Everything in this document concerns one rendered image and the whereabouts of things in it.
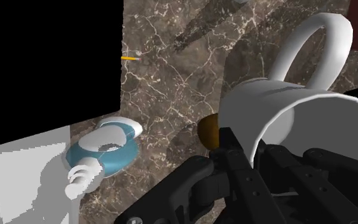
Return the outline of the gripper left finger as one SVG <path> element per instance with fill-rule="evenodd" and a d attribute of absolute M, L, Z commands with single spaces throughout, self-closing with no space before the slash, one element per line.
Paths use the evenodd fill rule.
<path fill-rule="evenodd" d="M 183 162 L 113 224 L 195 224 L 224 198 L 216 224 L 287 224 L 259 172 L 230 128 L 219 130 L 219 148 Z"/>

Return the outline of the blue and white tape dispenser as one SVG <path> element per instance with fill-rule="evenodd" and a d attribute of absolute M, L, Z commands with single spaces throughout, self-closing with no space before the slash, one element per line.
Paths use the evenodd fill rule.
<path fill-rule="evenodd" d="M 108 178 L 130 165 L 139 153 L 135 141 L 142 125 L 130 118 L 111 116 L 102 119 L 96 128 L 81 137 L 66 153 L 70 165 L 65 188 L 74 200 L 94 191 L 101 179 Z"/>

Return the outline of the brown ball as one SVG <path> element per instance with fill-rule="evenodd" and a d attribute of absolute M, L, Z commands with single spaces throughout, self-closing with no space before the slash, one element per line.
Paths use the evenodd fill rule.
<path fill-rule="evenodd" d="M 202 118 L 197 125 L 197 134 L 200 142 L 208 150 L 219 147 L 218 114 L 214 113 Z"/>

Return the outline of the white mug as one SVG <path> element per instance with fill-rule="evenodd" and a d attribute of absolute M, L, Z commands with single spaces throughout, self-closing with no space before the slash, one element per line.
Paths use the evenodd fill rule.
<path fill-rule="evenodd" d="M 322 57 L 306 85 L 285 81 L 301 47 L 325 28 Z M 330 91 L 349 55 L 351 23 L 340 14 L 319 13 L 287 38 L 267 78 L 238 84 L 219 105 L 219 126 L 228 127 L 248 161 L 258 143 L 280 144 L 300 156 L 322 148 L 358 160 L 358 98 Z"/>

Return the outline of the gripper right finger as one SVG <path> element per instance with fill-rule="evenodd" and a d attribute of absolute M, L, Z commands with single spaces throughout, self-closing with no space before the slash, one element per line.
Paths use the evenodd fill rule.
<path fill-rule="evenodd" d="M 259 144 L 258 171 L 273 194 L 297 194 L 304 224 L 358 224 L 358 160 L 321 148 L 298 157 Z"/>

